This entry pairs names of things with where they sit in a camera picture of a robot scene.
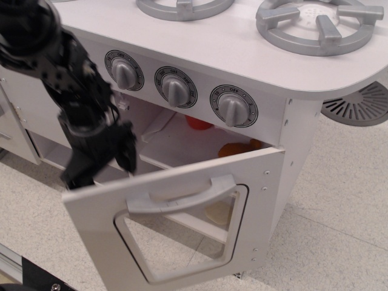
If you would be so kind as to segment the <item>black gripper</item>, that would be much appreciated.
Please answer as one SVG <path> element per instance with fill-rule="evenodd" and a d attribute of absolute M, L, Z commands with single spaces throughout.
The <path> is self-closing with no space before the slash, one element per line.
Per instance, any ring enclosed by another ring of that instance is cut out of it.
<path fill-rule="evenodd" d="M 79 104 L 60 106 L 58 121 L 72 148 L 60 176 L 68 190 L 94 185 L 94 176 L 113 159 L 135 173 L 136 136 L 130 121 L 109 124 L 105 111 Z"/>

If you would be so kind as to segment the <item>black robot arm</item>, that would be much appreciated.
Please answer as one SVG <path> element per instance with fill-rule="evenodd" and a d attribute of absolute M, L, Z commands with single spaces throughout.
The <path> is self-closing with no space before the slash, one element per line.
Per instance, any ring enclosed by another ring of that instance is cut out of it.
<path fill-rule="evenodd" d="M 47 1 L 1 2 L 1 65 L 40 79 L 59 107 L 72 155 L 61 175 L 69 189 L 90 186 L 112 160 L 136 170 L 136 138 L 119 121 L 113 91 L 76 36 Z"/>

